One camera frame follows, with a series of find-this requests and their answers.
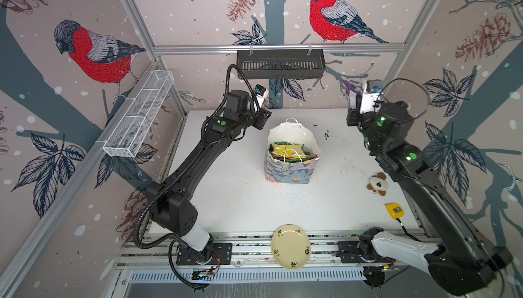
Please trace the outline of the patterned paper gift bag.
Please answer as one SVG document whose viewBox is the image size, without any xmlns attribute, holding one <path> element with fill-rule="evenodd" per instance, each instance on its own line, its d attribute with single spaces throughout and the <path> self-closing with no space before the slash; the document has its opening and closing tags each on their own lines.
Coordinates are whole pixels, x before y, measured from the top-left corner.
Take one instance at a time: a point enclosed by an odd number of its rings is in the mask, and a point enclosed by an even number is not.
<svg viewBox="0 0 523 298">
<path fill-rule="evenodd" d="M 296 118 L 287 118 L 269 132 L 264 157 L 266 181 L 308 184 L 321 155 L 314 134 Z"/>
</svg>

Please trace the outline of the purple candy snack bag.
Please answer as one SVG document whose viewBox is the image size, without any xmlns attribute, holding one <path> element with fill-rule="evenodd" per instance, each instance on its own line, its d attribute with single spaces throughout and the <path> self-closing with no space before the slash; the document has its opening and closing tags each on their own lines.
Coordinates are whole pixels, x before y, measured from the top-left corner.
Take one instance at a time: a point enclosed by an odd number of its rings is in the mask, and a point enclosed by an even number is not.
<svg viewBox="0 0 523 298">
<path fill-rule="evenodd" d="M 343 80 L 343 85 L 345 87 L 345 94 L 348 97 L 350 102 L 356 103 L 356 98 L 362 96 L 361 89 L 355 86 L 350 81 Z"/>
</svg>

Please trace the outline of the yellow snack bag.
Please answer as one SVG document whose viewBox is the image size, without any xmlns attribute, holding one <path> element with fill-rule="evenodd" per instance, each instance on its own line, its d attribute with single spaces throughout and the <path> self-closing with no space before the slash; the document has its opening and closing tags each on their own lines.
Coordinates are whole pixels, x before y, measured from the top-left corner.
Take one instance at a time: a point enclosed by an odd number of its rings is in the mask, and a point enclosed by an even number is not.
<svg viewBox="0 0 523 298">
<path fill-rule="evenodd" d="M 286 160 L 302 160 L 306 154 L 302 149 L 302 145 L 292 143 L 273 143 L 271 145 L 272 155 L 275 158 Z"/>
</svg>

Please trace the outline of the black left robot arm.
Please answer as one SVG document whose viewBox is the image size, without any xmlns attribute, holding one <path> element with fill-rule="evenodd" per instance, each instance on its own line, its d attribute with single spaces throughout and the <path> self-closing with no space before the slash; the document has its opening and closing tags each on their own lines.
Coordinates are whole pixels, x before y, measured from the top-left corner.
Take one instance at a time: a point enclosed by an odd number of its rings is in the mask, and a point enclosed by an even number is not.
<svg viewBox="0 0 523 298">
<path fill-rule="evenodd" d="M 185 246 L 196 261 L 207 262 L 213 253 L 214 239 L 197 222 L 192 205 L 193 193 L 214 161 L 234 141 L 241 140 L 249 127 L 263 129 L 271 112 L 263 103 L 268 91 L 256 85 L 252 92 L 232 90 L 225 94 L 216 111 L 200 129 L 200 140 L 184 162 L 162 183 L 153 182 L 146 190 L 147 206 L 133 229 L 133 242 L 140 249 L 151 249 L 170 239 Z M 168 234 L 151 243 L 140 238 L 145 218 L 166 228 Z"/>
</svg>

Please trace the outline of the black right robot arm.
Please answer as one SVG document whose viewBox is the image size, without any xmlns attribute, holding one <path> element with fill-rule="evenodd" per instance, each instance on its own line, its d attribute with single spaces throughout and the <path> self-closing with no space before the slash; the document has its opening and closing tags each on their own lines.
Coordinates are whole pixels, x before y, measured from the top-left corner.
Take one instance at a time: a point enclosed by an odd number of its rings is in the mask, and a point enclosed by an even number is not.
<svg viewBox="0 0 523 298">
<path fill-rule="evenodd" d="M 381 103 L 368 111 L 357 107 L 347 114 L 347 125 L 363 135 L 370 155 L 414 200 L 441 243 L 419 242 L 373 227 L 360 236 L 360 256 L 365 261 L 391 258 L 406 263 L 430 275 L 453 296 L 474 293 L 502 279 L 513 256 L 465 218 L 423 152 L 405 140 L 413 120 L 403 101 Z"/>
</svg>

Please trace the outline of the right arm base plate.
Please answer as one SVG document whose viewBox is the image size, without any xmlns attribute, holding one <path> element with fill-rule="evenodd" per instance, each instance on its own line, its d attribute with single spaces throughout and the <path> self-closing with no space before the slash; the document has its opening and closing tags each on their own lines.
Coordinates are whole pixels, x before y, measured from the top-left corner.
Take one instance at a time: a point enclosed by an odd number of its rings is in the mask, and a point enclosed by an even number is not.
<svg viewBox="0 0 523 298">
<path fill-rule="evenodd" d="M 395 260 L 378 255 L 370 246 L 357 241 L 344 241 L 337 243 L 339 251 L 336 256 L 343 264 L 356 263 L 380 263 L 391 264 Z"/>
</svg>

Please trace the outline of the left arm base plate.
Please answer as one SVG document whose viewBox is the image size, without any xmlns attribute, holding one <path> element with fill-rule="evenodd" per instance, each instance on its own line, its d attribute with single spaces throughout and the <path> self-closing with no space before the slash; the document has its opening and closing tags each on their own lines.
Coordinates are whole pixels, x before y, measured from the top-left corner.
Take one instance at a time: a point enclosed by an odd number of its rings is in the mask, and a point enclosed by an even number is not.
<svg viewBox="0 0 523 298">
<path fill-rule="evenodd" d="M 208 244 L 203 251 L 199 252 L 189 246 L 182 246 L 177 252 L 177 265 L 229 265 L 232 257 L 231 243 Z"/>
</svg>

